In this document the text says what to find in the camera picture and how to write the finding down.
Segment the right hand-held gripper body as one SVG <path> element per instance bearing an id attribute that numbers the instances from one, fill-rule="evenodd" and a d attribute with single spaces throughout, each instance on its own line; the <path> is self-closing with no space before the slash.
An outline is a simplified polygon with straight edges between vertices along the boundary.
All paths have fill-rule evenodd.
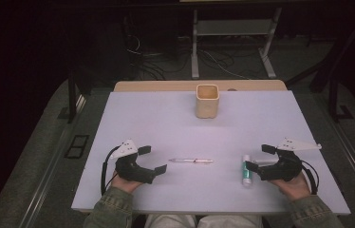
<path id="1" fill-rule="evenodd" d="M 258 165 L 257 174 L 262 181 L 283 180 L 291 181 L 297 177 L 299 173 L 305 171 L 311 182 L 315 181 L 315 177 L 309 169 L 305 167 L 305 162 L 297 155 L 298 151 L 306 151 L 311 149 L 320 149 L 319 143 L 301 142 L 294 139 L 285 138 L 280 144 L 275 146 L 278 161 L 269 165 Z"/>

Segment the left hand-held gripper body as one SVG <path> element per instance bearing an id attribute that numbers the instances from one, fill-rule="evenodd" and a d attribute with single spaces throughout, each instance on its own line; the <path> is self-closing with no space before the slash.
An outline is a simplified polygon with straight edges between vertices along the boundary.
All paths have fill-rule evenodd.
<path id="1" fill-rule="evenodd" d="M 116 172 L 127 181 L 137 181 L 141 183 L 152 183 L 156 177 L 155 170 L 143 168 L 137 164 L 139 147 L 128 139 L 121 145 L 113 148 L 107 158 L 116 159 Z"/>

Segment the green and white tube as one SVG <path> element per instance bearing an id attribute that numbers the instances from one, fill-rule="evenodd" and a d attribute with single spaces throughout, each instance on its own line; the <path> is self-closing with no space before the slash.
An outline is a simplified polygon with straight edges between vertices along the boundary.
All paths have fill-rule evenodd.
<path id="1" fill-rule="evenodd" d="M 247 162 L 251 160 L 249 155 L 242 156 L 242 184 L 245 187 L 252 186 L 252 172 L 247 167 Z"/>

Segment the beige square cup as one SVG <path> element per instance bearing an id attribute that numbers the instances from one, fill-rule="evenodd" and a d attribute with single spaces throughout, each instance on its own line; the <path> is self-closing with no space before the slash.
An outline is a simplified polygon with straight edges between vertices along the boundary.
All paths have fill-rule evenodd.
<path id="1" fill-rule="evenodd" d="M 196 116 L 200 119 L 213 119 L 217 115 L 219 89 L 217 85 L 196 86 Z"/>

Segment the person's left hand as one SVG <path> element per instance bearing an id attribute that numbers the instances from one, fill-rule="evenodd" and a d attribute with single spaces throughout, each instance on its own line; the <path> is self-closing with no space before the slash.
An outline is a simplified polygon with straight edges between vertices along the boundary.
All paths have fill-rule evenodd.
<path id="1" fill-rule="evenodd" d="M 137 188 L 141 186 L 141 182 L 125 180 L 119 176 L 118 173 L 114 174 L 111 186 L 121 189 L 122 191 L 132 194 Z"/>

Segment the person's right hand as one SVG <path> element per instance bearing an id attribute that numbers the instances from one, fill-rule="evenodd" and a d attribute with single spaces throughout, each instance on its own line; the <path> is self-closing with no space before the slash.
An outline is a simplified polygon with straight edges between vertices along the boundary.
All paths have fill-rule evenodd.
<path id="1" fill-rule="evenodd" d="M 277 186 L 279 191 L 290 201 L 300 200 L 311 195 L 303 173 L 300 173 L 290 181 L 271 180 L 271 183 Z"/>

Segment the clear plastic pen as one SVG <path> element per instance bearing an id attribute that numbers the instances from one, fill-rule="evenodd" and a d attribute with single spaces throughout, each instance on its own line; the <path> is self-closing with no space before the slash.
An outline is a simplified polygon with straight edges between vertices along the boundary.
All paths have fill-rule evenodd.
<path id="1" fill-rule="evenodd" d="M 209 159 L 177 159 L 177 158 L 173 158 L 173 159 L 170 159 L 169 162 L 181 162 L 181 163 L 187 162 L 187 163 L 205 163 L 205 164 L 208 164 L 208 163 L 213 163 L 214 161 L 213 160 L 209 160 Z"/>

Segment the person's legs light trousers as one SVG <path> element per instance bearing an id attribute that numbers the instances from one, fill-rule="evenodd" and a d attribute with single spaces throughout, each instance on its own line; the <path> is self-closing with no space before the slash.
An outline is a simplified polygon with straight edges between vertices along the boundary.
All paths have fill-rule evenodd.
<path id="1" fill-rule="evenodd" d="M 149 215 L 144 228 L 263 228 L 259 216 Z"/>

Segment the black metal stand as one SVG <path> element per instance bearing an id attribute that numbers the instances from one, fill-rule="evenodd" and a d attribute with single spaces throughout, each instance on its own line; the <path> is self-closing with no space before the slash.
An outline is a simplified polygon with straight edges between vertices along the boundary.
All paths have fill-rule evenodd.
<path id="1" fill-rule="evenodd" d="M 71 124 L 77 116 L 78 105 L 82 97 L 75 72 L 70 70 L 67 74 L 67 106 L 61 109 L 58 118 L 67 120 Z"/>
<path id="2" fill-rule="evenodd" d="M 340 119 L 351 118 L 346 109 L 343 110 L 343 114 L 337 113 L 340 77 L 336 76 L 334 71 L 339 67 L 355 38 L 355 18 L 345 9 L 331 9 L 327 10 L 325 17 L 316 18 L 316 21 L 320 27 L 333 36 L 333 46 L 322 61 L 285 81 L 285 85 L 293 86 L 316 72 L 309 89 L 313 93 L 320 93 L 328 86 L 328 114 L 335 122 L 338 122 Z"/>

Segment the white metal stand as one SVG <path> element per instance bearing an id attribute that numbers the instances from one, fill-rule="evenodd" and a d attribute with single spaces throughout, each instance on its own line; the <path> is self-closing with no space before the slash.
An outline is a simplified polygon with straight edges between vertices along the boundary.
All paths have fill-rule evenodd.
<path id="1" fill-rule="evenodd" d="M 241 19 L 241 20 L 199 20 L 198 11 L 193 13 L 193 35 L 191 52 L 192 78 L 199 78 L 197 38 L 199 36 L 218 35 L 265 35 L 266 42 L 258 50 L 259 57 L 269 79 L 276 74 L 269 59 L 269 52 L 282 9 L 276 8 L 272 18 L 269 19 Z"/>

